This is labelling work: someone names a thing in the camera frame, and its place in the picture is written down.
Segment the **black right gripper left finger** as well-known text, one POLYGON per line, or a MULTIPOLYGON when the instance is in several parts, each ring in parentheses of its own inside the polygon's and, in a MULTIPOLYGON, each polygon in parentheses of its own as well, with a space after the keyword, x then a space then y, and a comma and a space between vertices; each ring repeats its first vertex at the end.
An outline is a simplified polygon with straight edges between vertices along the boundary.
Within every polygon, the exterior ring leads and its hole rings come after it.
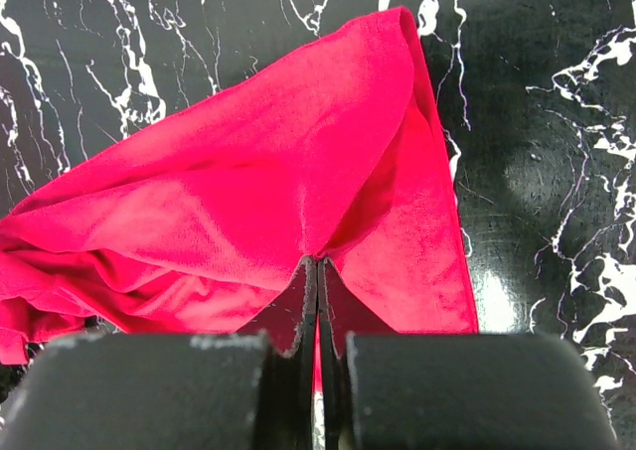
POLYGON ((308 449, 317 264, 230 334, 76 334, 2 411, 5 449, 308 449))

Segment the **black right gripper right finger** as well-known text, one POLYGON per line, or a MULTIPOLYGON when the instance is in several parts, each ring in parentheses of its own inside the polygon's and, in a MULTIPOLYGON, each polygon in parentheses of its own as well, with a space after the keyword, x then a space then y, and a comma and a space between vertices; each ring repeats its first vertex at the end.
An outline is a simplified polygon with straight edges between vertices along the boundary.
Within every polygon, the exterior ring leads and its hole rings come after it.
POLYGON ((589 371, 545 334, 400 334, 317 266, 329 449, 615 449, 589 371))

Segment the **red t shirt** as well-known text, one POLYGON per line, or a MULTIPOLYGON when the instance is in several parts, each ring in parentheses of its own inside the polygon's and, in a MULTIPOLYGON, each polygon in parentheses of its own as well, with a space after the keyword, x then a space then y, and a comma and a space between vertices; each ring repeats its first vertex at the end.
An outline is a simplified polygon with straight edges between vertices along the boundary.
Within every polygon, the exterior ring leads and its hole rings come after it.
POLYGON ((1 222, 1 361, 99 316, 228 333, 333 259, 392 329, 479 329, 445 137, 411 13, 345 24, 135 133, 1 222))

